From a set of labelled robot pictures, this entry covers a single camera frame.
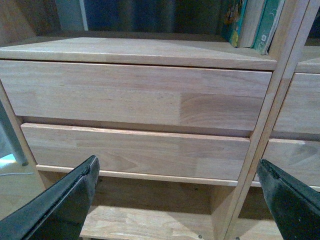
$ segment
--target wooden side panel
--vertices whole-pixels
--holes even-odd
[[[0,44],[60,29],[54,0],[6,0],[0,7]]]
[[[270,139],[263,158],[307,185],[320,186],[318,141]]]
[[[296,73],[274,126],[277,132],[320,134],[320,74]]]
[[[270,72],[1,61],[18,116],[251,131]]]
[[[97,155],[101,170],[179,177],[236,180],[249,146],[237,137],[32,123],[22,131],[41,165],[76,167]]]

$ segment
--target open compartment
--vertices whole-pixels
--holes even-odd
[[[65,175],[40,174],[47,187]],[[100,176],[81,237],[213,240],[211,193],[215,187],[222,186]]]
[[[261,187],[249,189],[231,239],[236,237],[240,240],[283,239],[265,202]]]
[[[67,28],[65,31],[63,16],[72,24],[76,19],[70,17],[74,8],[62,7],[67,13],[59,16],[53,0],[37,3],[10,0],[3,4],[3,12],[0,11],[3,16],[0,20],[7,26],[0,38],[0,46],[3,46],[0,48],[0,59],[275,69],[277,61],[272,57],[260,55],[252,48],[234,48],[220,36],[219,24],[225,18],[221,11],[228,9],[228,0],[192,2],[182,5],[181,8],[186,9],[181,11],[187,11],[192,16],[197,13],[200,20],[187,21],[188,26],[185,27],[182,23],[178,24],[177,31],[119,32],[78,28]],[[183,14],[180,15],[181,19],[186,19]]]

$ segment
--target wooden shelf unit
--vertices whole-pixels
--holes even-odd
[[[98,152],[84,238],[281,239],[253,186],[267,156],[307,162],[293,175],[320,189],[308,182],[320,133],[284,115],[301,79],[320,82],[319,47],[304,46],[319,6],[286,1],[262,56],[212,35],[63,32],[53,0],[9,0],[0,8],[0,99],[46,187]],[[301,99],[319,101],[303,89]],[[302,112],[299,127],[311,126]],[[278,148],[288,142],[291,155]]]

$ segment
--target wooden shelf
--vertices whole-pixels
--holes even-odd
[[[51,166],[51,165],[38,164],[38,165],[36,165],[36,169],[38,171],[44,171],[44,172],[69,173],[70,171],[73,170],[73,167]],[[125,178],[125,179],[168,181],[168,182],[190,183],[190,184],[219,185],[219,186],[230,186],[230,187],[235,187],[238,184],[237,180],[201,178],[201,177],[167,176],[167,175],[144,174],[144,173],[134,173],[134,172],[120,172],[120,171],[107,171],[107,170],[100,170],[99,176]]]
[[[320,46],[304,46],[296,73],[320,74]]]
[[[63,177],[54,172],[42,175],[49,185]],[[213,188],[100,176],[80,236],[105,240],[212,240]]]
[[[277,61],[217,41],[39,36],[0,48],[0,59],[274,70]]]
[[[282,236],[264,200],[262,188],[251,187],[231,239],[282,240]]]
[[[213,239],[210,214],[92,206],[81,235],[106,240]]]

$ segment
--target book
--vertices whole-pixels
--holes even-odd
[[[261,55],[268,55],[268,49],[276,32],[285,0],[266,0],[261,23],[253,48]]]
[[[253,48],[264,13],[265,3],[266,0],[247,0],[239,35],[239,48]]]
[[[227,0],[221,35],[233,47],[238,48],[239,35],[245,15],[247,0]]]

